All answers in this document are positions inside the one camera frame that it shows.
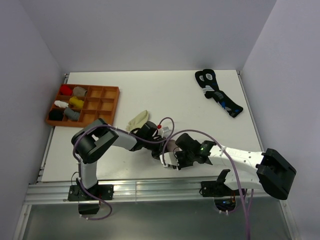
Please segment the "cream ankle sock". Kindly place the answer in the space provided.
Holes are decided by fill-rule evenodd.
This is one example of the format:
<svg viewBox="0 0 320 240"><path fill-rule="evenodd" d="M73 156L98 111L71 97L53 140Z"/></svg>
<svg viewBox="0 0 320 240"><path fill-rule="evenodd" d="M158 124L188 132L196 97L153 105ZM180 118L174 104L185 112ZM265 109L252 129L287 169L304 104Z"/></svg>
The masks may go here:
<svg viewBox="0 0 320 240"><path fill-rule="evenodd" d="M144 110L130 120L125 128L127 132L131 132L134 129L141 128L149 120L149 112Z"/></svg>

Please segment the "mauve sock with red stripe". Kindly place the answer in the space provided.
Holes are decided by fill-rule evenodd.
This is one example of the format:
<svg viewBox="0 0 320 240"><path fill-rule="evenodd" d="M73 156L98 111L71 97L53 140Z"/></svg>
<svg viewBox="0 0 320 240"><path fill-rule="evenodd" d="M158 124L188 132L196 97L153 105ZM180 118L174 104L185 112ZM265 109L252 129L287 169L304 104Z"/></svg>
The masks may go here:
<svg viewBox="0 0 320 240"><path fill-rule="evenodd" d="M176 145L175 143L175 140L169 140L167 142L167 145L166 145L166 151L167 152L173 152L175 150L175 148L177 148L178 146Z"/></svg>

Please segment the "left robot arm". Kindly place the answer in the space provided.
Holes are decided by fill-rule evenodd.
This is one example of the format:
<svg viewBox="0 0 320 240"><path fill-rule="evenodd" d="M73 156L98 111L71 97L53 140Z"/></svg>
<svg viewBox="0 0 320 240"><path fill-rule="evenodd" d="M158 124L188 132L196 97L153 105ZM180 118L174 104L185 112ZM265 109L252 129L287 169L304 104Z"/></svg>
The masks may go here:
<svg viewBox="0 0 320 240"><path fill-rule="evenodd" d="M159 158L165 137L161 136L156 124L151 121L131 132L118 129L98 118L76 133L71 143L73 156L79 163L79 194L91 200L98 193L97 161L112 147L120 147L130 152L145 148L152 157Z"/></svg>

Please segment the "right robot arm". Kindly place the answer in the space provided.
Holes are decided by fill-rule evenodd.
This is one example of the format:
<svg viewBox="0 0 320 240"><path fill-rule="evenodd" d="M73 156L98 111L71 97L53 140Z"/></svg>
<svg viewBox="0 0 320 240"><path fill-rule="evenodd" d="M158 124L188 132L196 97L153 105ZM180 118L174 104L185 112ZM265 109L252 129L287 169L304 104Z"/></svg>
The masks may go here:
<svg viewBox="0 0 320 240"><path fill-rule="evenodd" d="M178 168L191 167L195 162L222 167L216 189L222 195L232 190L264 190L271 197L287 200L296 169L275 149L252 152L219 146L215 141L199 143L187 133L175 141Z"/></svg>

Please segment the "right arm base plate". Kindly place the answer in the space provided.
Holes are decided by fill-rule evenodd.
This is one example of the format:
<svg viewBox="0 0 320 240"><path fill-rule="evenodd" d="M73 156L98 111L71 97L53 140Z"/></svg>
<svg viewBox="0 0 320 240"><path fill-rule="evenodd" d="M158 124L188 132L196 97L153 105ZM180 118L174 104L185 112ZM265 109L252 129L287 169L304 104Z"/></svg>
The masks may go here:
<svg viewBox="0 0 320 240"><path fill-rule="evenodd" d="M200 185L201 187L199 190L199 194L203 197L222 198L222 197L232 197L232 196L240 195L240 192L238 189L232 190L221 182L202 181Z"/></svg>

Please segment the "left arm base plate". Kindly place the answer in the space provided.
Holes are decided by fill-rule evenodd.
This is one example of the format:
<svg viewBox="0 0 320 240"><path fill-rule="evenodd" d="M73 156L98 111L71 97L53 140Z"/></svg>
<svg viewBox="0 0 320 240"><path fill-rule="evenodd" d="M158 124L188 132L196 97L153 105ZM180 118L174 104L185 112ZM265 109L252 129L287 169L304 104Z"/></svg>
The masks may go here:
<svg viewBox="0 0 320 240"><path fill-rule="evenodd" d="M69 188L67 200L69 202L93 201L95 198L92 195L102 200L112 200L114 186L112 184L96 184L86 191L90 194L87 194L81 186L72 185Z"/></svg>

